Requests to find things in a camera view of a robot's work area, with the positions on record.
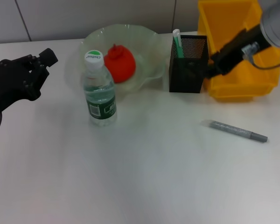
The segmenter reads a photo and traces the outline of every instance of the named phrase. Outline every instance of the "plastic bottle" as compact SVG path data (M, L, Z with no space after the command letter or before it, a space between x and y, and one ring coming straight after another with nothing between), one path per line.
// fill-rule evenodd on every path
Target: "plastic bottle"
M84 62L87 71L83 89L91 120L98 126L107 126L117 118L113 78L100 51L88 51Z

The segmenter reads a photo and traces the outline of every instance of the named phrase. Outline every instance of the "yellow plastic bin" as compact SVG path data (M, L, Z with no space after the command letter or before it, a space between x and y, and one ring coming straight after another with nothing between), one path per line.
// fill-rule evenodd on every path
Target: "yellow plastic bin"
M262 10L257 0L199 0L198 34L207 35L210 55L220 50L241 30L260 23ZM258 66L280 63L280 49L270 47L254 56ZM278 85L280 68L259 70L248 61L239 63L229 74L205 80L209 94L223 101L250 100L263 96Z

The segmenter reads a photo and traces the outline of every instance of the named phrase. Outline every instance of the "red object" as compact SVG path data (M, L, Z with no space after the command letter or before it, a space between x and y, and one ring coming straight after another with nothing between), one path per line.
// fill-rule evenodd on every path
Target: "red object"
M116 83L128 80L136 70L136 62L132 53L122 45L114 44L108 50L104 61Z

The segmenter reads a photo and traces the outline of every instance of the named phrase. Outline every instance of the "robotic hand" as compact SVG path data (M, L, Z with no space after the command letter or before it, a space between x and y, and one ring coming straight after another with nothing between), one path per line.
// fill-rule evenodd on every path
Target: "robotic hand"
M49 75L46 67L56 62L58 59L49 48L39 57L28 55L12 61L0 61L0 114L20 99L38 99L40 89Z
M258 69L274 69L280 64L269 68L261 68L254 64L253 55L275 46L280 48L280 2L266 10L261 22L254 28L242 30L231 42L210 58L213 64L202 71L206 78L228 74L242 60L249 60Z

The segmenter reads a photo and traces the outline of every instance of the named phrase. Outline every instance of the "gray marker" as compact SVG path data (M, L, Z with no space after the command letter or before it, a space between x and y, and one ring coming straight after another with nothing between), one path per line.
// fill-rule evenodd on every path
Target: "gray marker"
M212 128L224 131L224 132L229 132L231 134L236 134L236 135L242 136L244 138L253 139L253 140L256 140L256 141L260 141L260 142L267 142L267 137L264 136L264 135L257 134L257 133L254 133L254 132L250 132L250 131L247 131L245 129L241 129L241 128L234 127L234 126L231 126L231 125L227 125L227 124L224 124L224 123L221 123L221 122L218 122L218 121L204 120L202 122L202 124L204 126L212 127Z

